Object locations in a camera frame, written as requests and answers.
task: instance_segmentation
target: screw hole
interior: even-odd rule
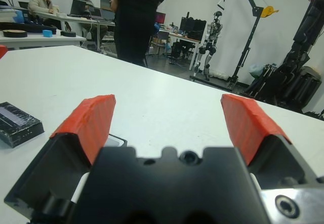
[[[287,196],[278,195],[275,198],[275,205],[281,214],[288,218],[297,218],[299,216],[297,204]]]
[[[197,156],[197,154],[195,154],[192,151],[186,151],[184,153],[182,153],[179,157],[180,161],[183,162],[186,165],[197,165],[199,164],[199,157]]]
[[[282,207],[283,210],[291,213],[293,208],[290,206],[290,204],[286,201],[281,201],[280,202],[280,206]]]
[[[155,160],[153,159],[147,159],[145,162],[144,162],[144,165],[153,165],[155,163]]]

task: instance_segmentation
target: table surface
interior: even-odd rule
[[[76,22],[76,23],[100,23],[101,25],[108,25],[108,26],[115,26],[114,22],[108,22],[108,21],[98,21],[98,20],[92,20],[92,19],[86,19],[86,18],[77,18],[77,17],[69,17],[61,18],[51,13],[42,13],[42,12],[35,12],[36,15],[42,17],[42,18],[52,18],[59,21],[66,21],[66,22]]]
[[[160,29],[160,31],[168,32],[168,33],[170,33],[170,36],[177,37],[177,38],[182,38],[182,39],[187,39],[187,40],[192,41],[193,43],[200,43],[201,42],[201,40],[196,40],[196,39],[193,39],[193,38],[188,38],[187,36],[182,36],[180,34],[172,33],[172,32],[170,32],[168,30],[165,30],[165,29]]]
[[[115,94],[110,133],[140,157],[207,146],[231,147],[220,99],[224,91],[74,46],[11,51],[0,60],[0,102],[43,122],[45,133],[11,149],[0,144],[0,216],[27,220],[3,199],[50,134],[85,98]],[[272,105],[261,108],[286,132],[317,175],[324,175],[324,122]]]
[[[47,38],[44,37],[41,33],[28,33],[28,37],[25,38],[8,38],[4,37],[4,33],[0,31],[0,42],[14,42],[14,41],[21,41],[21,42],[29,42],[29,41],[85,41],[86,38],[81,36],[76,37],[65,37],[61,36],[61,31],[59,29],[56,30],[56,34],[53,34],[53,37]]]

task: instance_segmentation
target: beige jacket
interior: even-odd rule
[[[46,0],[29,0],[28,10],[32,15],[35,15],[35,12],[49,13],[52,8],[52,1],[48,5]]]

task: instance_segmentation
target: black case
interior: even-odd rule
[[[14,148],[43,132],[40,120],[8,102],[0,104],[0,142]]]

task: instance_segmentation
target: humanoid robot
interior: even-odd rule
[[[199,48],[198,59],[194,66],[193,76],[196,76],[197,72],[199,72],[201,58],[206,53],[206,51],[209,51],[209,54],[207,55],[204,64],[204,75],[207,81],[209,81],[209,62],[213,57],[214,53],[216,52],[217,39],[223,28],[223,25],[220,23],[220,16],[222,16],[222,12],[217,11],[214,14],[214,21],[211,24],[207,25],[207,34],[205,36],[205,42],[204,45]]]

